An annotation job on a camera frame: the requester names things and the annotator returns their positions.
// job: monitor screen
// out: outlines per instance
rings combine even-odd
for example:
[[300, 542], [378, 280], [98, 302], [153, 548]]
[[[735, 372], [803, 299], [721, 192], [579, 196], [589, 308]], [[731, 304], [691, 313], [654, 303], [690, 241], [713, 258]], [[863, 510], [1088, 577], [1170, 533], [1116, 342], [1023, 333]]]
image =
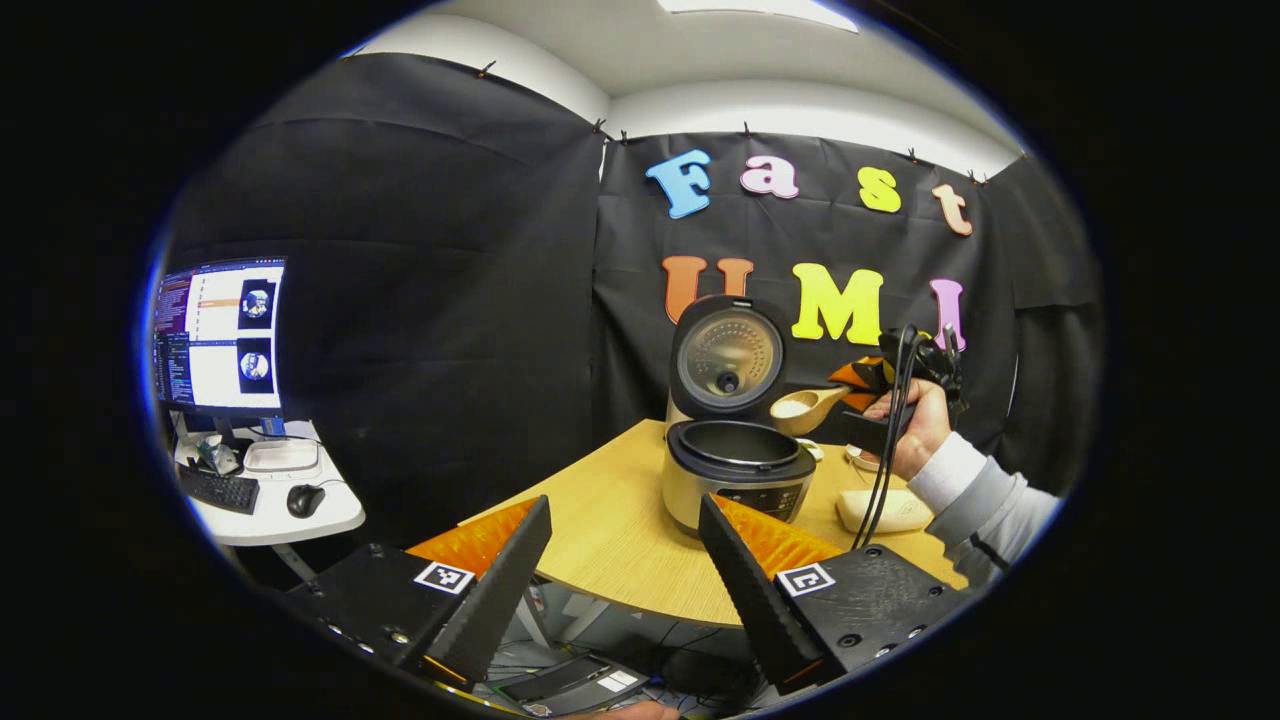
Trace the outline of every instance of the monitor screen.
[[284, 258], [242, 258], [165, 274], [154, 316], [156, 395], [186, 411], [279, 414], [275, 329]]

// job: gray sleeve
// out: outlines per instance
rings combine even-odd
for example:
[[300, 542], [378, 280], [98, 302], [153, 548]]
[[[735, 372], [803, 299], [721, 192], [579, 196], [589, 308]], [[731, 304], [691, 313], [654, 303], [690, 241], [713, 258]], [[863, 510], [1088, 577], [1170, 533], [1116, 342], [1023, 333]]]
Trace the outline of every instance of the gray sleeve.
[[1057, 502], [988, 457], [978, 477], [925, 532], [942, 541], [957, 573], [975, 587], [984, 585], [1021, 555], [1052, 518]]

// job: keyboard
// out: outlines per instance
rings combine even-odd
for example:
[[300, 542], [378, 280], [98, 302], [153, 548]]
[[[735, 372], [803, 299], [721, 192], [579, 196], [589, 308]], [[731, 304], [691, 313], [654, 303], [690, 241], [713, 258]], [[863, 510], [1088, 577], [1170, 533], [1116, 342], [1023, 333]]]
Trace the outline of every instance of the keyboard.
[[253, 514], [257, 505], [257, 479], [239, 475], [218, 475], [178, 465], [182, 491], [201, 502], [232, 512]]

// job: black backdrop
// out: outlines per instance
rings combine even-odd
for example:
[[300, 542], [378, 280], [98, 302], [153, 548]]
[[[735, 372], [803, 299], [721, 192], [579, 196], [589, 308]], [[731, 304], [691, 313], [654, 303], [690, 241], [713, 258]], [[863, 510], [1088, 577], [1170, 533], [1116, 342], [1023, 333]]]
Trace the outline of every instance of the black backdrop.
[[330, 63], [178, 200], [172, 266], [287, 255], [289, 418], [408, 544], [586, 454], [604, 136], [417, 55]]
[[[672, 219], [666, 193], [645, 170], [692, 149], [712, 158], [704, 168], [710, 187], [703, 191], [710, 205]], [[800, 195], [746, 191], [739, 178], [753, 155], [790, 161]], [[856, 177], [863, 167], [896, 178], [902, 199], [897, 211], [873, 210], [860, 200]], [[929, 281], [959, 282], [960, 331], [968, 343], [964, 397], [970, 407], [957, 430], [1006, 469], [1025, 471], [1033, 484], [1065, 489], [1092, 442], [1102, 328], [1100, 315], [1073, 316], [1082, 325], [1078, 332], [1061, 325], [1061, 306], [1097, 300], [1096, 268], [1064, 196], [1042, 173], [1023, 158], [983, 184], [887, 150], [787, 135], [687, 133], [611, 142], [594, 260], [594, 442], [666, 413], [675, 324], [664, 307], [664, 258], [707, 261], [699, 296], [723, 292], [719, 259], [750, 260], [746, 295], [773, 302], [786, 315], [783, 336], [791, 333], [801, 305], [801, 283], [791, 269], [817, 263], [840, 290], [859, 269], [883, 277], [882, 329], [914, 323], [936, 333], [938, 309]], [[972, 234], [956, 233], [943, 219], [932, 193], [942, 183], [965, 199]], [[1032, 219], [1046, 209], [1055, 222]], [[1025, 307], [1048, 309], [1048, 318], [1030, 322], [1020, 313]], [[831, 340], [826, 325], [819, 340], [790, 337], [788, 350], [785, 382], [791, 388], [823, 384], [845, 363], [879, 352], [850, 343], [844, 333]], [[1042, 354], [1052, 357], [1037, 357]], [[1071, 395], [1059, 397], [1062, 388]], [[1019, 411], [1011, 414], [1015, 397]], [[1055, 434], [1059, 425], [1069, 428], [1066, 437]], [[810, 437], [842, 445], [837, 430], [828, 421]], [[1075, 464], [1064, 465], [1059, 455], [1043, 461], [1051, 446]]]

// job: foam letter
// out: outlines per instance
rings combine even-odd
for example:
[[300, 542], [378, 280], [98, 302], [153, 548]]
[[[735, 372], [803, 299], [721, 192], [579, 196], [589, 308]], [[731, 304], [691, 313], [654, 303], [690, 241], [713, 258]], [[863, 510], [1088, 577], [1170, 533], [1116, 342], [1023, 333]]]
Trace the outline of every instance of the foam letter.
[[[710, 163], [710, 155], [701, 150], [690, 150], [684, 155], [676, 155], [671, 160], [658, 163], [644, 172], [645, 177], [658, 181], [662, 191], [671, 201], [671, 210], [667, 213], [672, 219], [684, 218], [690, 213], [696, 213], [712, 204], [710, 197], [694, 192], [694, 187], [709, 190], [712, 179], [707, 177], [707, 170], [701, 168]], [[685, 165], [692, 165], [685, 172]]]
[[858, 170], [858, 184], [863, 186], [858, 191], [858, 196], [872, 210], [897, 213], [899, 208], [902, 206], [902, 199], [893, 190], [897, 187], [897, 181], [888, 170], [863, 168]]
[[746, 275], [755, 264], [741, 258], [721, 258], [716, 269], [724, 273], [724, 295], [746, 295]]
[[942, 201], [942, 217], [947, 219], [951, 229], [959, 234], [970, 234], [973, 232], [973, 223], [964, 219], [964, 215], [960, 214], [960, 208], [964, 208], [964, 197], [956, 195], [956, 191], [951, 190], [950, 184], [943, 183], [934, 187], [933, 196]]
[[796, 187], [796, 168], [782, 158], [755, 155], [746, 159], [746, 167], [759, 168], [742, 173], [742, 187], [746, 190], [772, 192], [782, 199], [800, 195], [800, 188]]
[[800, 263], [791, 268], [800, 278], [800, 319], [791, 325], [791, 334], [805, 340], [822, 337], [818, 313], [827, 323], [831, 338], [840, 337], [845, 323], [850, 323], [849, 342], [859, 345], [879, 343], [879, 287], [884, 278], [874, 270], [856, 270], [849, 277], [845, 291], [836, 290], [827, 268], [817, 263]]
[[698, 300], [698, 275], [707, 269], [707, 260], [691, 255], [672, 255], [662, 261], [667, 270], [667, 316], [678, 323], [694, 300]]
[[[690, 255], [672, 255], [662, 261], [667, 270], [667, 318], [678, 323], [685, 307], [698, 300], [698, 278], [707, 261]], [[746, 275], [755, 269], [750, 260], [722, 258], [716, 268], [724, 273], [724, 295], [746, 295]]]
[[933, 337], [933, 342], [938, 347], [943, 347], [942, 328], [947, 327], [947, 323], [951, 323], [951, 327], [956, 329], [956, 351], [964, 350], [965, 341], [964, 336], [960, 334], [960, 293], [964, 292], [964, 287], [946, 278], [929, 281], [929, 287], [933, 288], [933, 295], [938, 297], [938, 334]]

